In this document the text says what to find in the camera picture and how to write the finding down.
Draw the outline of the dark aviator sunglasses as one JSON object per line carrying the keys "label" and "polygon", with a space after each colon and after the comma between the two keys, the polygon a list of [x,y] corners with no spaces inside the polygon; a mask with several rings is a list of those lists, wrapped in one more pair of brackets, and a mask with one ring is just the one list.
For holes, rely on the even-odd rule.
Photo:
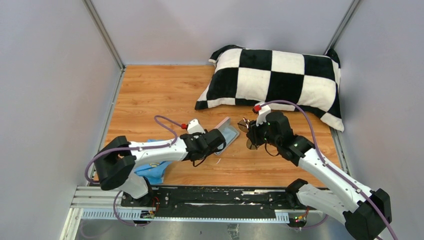
{"label": "dark aviator sunglasses", "polygon": [[[249,123],[250,123],[250,120],[243,117],[242,120],[240,120],[237,123],[237,126],[242,132],[247,134],[249,132],[249,127],[250,127]],[[257,150],[258,149],[258,146],[254,145],[249,138],[247,138],[247,140],[246,140],[246,147],[249,150]]]}

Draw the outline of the light blue cleaning cloth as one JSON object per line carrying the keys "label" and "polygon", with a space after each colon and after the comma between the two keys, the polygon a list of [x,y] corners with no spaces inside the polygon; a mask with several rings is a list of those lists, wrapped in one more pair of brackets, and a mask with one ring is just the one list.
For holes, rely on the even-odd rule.
{"label": "light blue cleaning cloth", "polygon": [[229,145],[239,136],[240,133],[232,126],[228,126],[222,131],[222,134],[225,138],[226,144]]}

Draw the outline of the pink glasses case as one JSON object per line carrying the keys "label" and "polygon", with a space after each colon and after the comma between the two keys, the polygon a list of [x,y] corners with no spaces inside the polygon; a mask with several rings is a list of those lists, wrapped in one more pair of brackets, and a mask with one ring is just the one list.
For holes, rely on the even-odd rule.
{"label": "pink glasses case", "polygon": [[218,147],[219,151],[214,153],[215,155],[219,156],[223,151],[225,151],[230,146],[230,144],[232,144],[237,139],[237,137],[240,135],[240,132],[231,125],[230,117],[224,118],[214,128],[218,129],[222,133],[226,143],[225,146],[223,144],[220,145]]}

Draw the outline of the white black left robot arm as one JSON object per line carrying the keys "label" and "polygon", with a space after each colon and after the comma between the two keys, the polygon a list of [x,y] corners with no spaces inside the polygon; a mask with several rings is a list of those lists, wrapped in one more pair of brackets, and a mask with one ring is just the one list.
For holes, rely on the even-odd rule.
{"label": "white black left robot arm", "polygon": [[103,191],[123,191],[146,207],[152,203],[153,193],[148,182],[135,173],[136,168],[169,161],[201,162],[226,145],[218,129],[152,142],[127,141],[125,136],[118,136],[93,158],[93,163]]}

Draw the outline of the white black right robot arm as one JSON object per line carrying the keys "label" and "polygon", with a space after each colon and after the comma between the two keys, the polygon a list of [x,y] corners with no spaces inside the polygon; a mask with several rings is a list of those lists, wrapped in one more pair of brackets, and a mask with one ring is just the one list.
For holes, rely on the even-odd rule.
{"label": "white black right robot arm", "polygon": [[292,209],[312,207],[338,220],[356,240],[374,240],[392,221],[390,196],[355,180],[304,136],[293,132],[289,119],[278,111],[265,112],[256,120],[243,118],[238,124],[246,133],[248,149],[273,146],[278,155],[309,172],[329,189],[321,190],[297,179],[288,187],[286,204]]}

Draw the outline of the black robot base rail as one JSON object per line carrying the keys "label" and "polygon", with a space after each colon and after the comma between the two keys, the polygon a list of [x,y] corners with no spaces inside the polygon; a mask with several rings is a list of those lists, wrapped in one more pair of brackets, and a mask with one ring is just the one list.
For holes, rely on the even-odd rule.
{"label": "black robot base rail", "polygon": [[347,229],[369,229],[373,208],[357,190],[342,200],[304,181],[288,187],[163,186],[135,199],[117,190],[78,187],[72,208],[84,220],[120,220],[125,225],[153,222],[283,223],[301,228],[309,213],[320,213]]}

